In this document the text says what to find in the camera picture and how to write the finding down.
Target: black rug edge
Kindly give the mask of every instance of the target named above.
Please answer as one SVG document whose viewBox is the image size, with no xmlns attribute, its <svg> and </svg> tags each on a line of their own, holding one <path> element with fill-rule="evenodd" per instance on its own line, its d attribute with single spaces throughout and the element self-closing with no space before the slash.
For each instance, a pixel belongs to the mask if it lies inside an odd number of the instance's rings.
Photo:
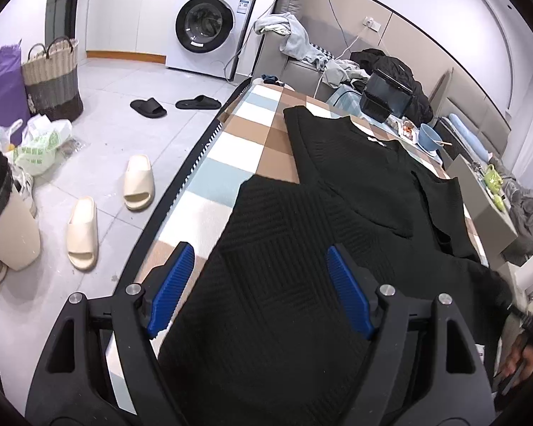
<svg viewBox="0 0 533 426">
<path fill-rule="evenodd" d="M 125 289 L 128 285 L 134 282 L 134 279 L 140 271 L 142 263 L 144 262 L 146 255 L 150 251 L 150 247 L 156 238 L 156 234 L 160 230 L 160 226 L 162 226 L 163 221 L 166 219 L 166 215 L 170 211 L 170 207 L 175 202 L 176 197 L 183 189 L 183 186 L 185 186 L 185 184 L 188 182 L 189 177 L 197 167 L 208 146 L 213 142 L 213 139 L 223 127 L 223 124 L 218 119 L 219 116 L 225 112 L 227 107 L 235 99 L 242 95 L 243 92 L 246 92 L 246 89 L 250 86 L 250 84 L 251 78 L 247 78 L 241 82 L 239 86 L 237 86 L 229 99 L 227 99 L 223 106 L 218 110 L 211 123 L 209 123 L 207 129 L 199 138 L 199 141 L 193 146 L 192 150 L 183 161 L 182 166 L 179 168 L 176 176 L 174 176 L 174 179 L 172 179 L 172 182 L 164 192 L 154 210 L 154 213 L 152 213 L 150 216 L 150 219 L 146 223 L 146 226 L 140 234 L 140 237 L 136 241 L 134 248 L 129 254 L 128 260 L 126 261 L 113 295 L 118 291 Z M 111 336 L 112 331 L 101 330 L 101 345 L 103 351 L 106 351 Z"/>
</svg>

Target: rolled blue towel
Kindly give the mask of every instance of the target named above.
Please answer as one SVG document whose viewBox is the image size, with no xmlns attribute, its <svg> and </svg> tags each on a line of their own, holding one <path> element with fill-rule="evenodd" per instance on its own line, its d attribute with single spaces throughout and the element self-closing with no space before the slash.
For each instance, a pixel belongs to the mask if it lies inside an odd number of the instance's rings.
<svg viewBox="0 0 533 426">
<path fill-rule="evenodd" d="M 466 142 L 470 145 L 473 151 L 478 154 L 478 157 L 480 157 L 484 162 L 488 163 L 488 151 L 480 142 L 478 137 L 474 136 L 472 132 L 468 128 L 466 128 L 466 125 L 462 123 L 461 119 L 455 113 L 451 113 L 450 115 L 448 115 L 448 119 L 450 120 L 450 123 L 452 123 L 454 127 L 458 130 L 458 132 L 462 135 L 462 137 L 466 140 Z"/>
</svg>

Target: black slipper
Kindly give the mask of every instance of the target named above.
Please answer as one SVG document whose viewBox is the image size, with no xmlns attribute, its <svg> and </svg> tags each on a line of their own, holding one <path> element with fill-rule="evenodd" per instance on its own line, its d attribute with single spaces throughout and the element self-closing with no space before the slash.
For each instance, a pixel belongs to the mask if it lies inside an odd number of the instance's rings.
<svg viewBox="0 0 533 426">
<path fill-rule="evenodd" d="M 182 99 L 181 101 L 177 101 L 176 107 L 178 109 L 215 110 L 221 108 L 221 103 L 217 99 L 200 95 L 194 99 Z"/>
<path fill-rule="evenodd" d="M 150 98 L 147 101 L 136 99 L 130 103 L 130 107 L 149 119 L 159 119 L 168 113 L 154 98 Z"/>
</svg>

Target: washing machine door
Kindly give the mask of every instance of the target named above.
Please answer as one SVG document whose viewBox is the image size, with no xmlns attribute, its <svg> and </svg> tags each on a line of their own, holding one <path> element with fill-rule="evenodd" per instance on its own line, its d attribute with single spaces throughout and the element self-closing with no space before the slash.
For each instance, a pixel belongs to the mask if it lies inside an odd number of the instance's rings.
<svg viewBox="0 0 533 426">
<path fill-rule="evenodd" d="M 221 0 L 189 0 L 178 12 L 176 35 L 192 53 L 219 48 L 233 29 L 233 13 Z"/>
</svg>

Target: blue gripper pad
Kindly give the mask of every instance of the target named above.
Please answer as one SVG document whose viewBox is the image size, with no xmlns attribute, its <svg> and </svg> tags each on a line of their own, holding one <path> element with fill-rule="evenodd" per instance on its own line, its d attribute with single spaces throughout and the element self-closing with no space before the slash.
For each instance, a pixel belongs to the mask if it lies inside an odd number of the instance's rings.
<svg viewBox="0 0 533 426">
<path fill-rule="evenodd" d="M 375 327 L 370 320 L 367 298 L 335 246 L 328 249 L 325 262 L 351 326 L 369 340 L 375 332 Z"/>
<path fill-rule="evenodd" d="M 194 264 L 194 248 L 187 244 L 176 263 L 170 269 L 154 301 L 152 301 L 150 323 L 146 327 L 151 340 L 156 338 L 158 332 L 168 327 L 183 289 L 186 287 L 186 283 L 188 283 L 188 279 L 194 269 Z"/>
</svg>

